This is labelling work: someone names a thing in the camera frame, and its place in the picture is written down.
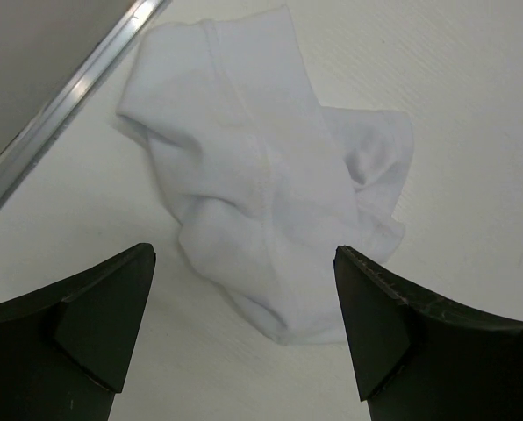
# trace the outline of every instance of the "silver metal strip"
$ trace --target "silver metal strip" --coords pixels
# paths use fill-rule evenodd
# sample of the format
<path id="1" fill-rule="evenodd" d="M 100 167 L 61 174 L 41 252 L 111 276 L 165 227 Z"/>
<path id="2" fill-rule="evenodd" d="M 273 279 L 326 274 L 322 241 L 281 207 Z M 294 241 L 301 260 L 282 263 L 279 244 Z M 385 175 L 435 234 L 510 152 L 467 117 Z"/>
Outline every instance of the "silver metal strip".
<path id="1" fill-rule="evenodd" d="M 123 52 L 145 23 L 170 0 L 138 0 L 119 20 L 59 95 L 8 145 L 0 155 L 0 206 L 33 167 L 39 151 Z"/>

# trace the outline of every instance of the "white towel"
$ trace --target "white towel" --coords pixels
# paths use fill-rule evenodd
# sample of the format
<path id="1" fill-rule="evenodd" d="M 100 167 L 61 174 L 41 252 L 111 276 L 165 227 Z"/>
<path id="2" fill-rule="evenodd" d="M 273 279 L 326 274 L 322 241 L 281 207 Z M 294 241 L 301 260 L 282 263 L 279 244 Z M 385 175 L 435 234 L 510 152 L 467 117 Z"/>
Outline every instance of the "white towel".
<path id="1" fill-rule="evenodd" d="M 339 245 L 384 262 L 412 157 L 408 118 L 322 108 L 289 11 L 162 25 L 118 107 L 146 137 L 191 265 L 273 340 L 345 340 Z"/>

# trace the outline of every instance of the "black object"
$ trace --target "black object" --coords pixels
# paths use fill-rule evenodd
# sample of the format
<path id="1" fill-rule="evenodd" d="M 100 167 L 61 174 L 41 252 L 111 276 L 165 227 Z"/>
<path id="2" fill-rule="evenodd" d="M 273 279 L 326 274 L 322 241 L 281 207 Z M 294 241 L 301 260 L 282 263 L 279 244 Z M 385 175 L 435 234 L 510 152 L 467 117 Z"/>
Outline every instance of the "black object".
<path id="1" fill-rule="evenodd" d="M 0 304 L 0 421 L 104 421 L 123 389 L 155 255 L 139 244 Z"/>
<path id="2" fill-rule="evenodd" d="M 373 421 L 523 421 L 523 322 L 449 300 L 346 246 L 334 266 Z"/>

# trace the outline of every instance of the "white cloth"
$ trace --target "white cloth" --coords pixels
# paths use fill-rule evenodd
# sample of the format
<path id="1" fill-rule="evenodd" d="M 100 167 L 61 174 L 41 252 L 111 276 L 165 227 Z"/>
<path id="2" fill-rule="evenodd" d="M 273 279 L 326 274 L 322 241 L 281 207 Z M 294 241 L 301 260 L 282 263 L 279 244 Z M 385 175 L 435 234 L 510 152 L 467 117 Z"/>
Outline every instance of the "white cloth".
<path id="1" fill-rule="evenodd" d="M 345 340 L 335 249 L 382 262 L 402 239 L 404 114 L 320 107 L 286 8 L 154 28 L 118 114 L 146 137 L 197 272 L 277 342 Z"/>

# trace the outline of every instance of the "white table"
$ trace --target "white table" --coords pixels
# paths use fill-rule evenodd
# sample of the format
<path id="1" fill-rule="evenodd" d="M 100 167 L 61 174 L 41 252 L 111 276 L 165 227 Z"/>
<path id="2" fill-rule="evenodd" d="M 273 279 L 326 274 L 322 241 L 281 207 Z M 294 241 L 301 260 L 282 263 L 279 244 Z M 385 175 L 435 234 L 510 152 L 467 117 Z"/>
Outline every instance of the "white table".
<path id="1" fill-rule="evenodd" d="M 175 0 L 156 23 L 281 3 Z M 288 4 L 323 104 L 412 116 L 407 233 L 388 267 L 523 319 L 523 0 Z M 0 210 L 0 302 L 150 242 L 154 286 L 112 421 L 369 420 L 347 346 L 270 342 L 180 258 L 147 153 L 114 115 L 133 57 Z"/>

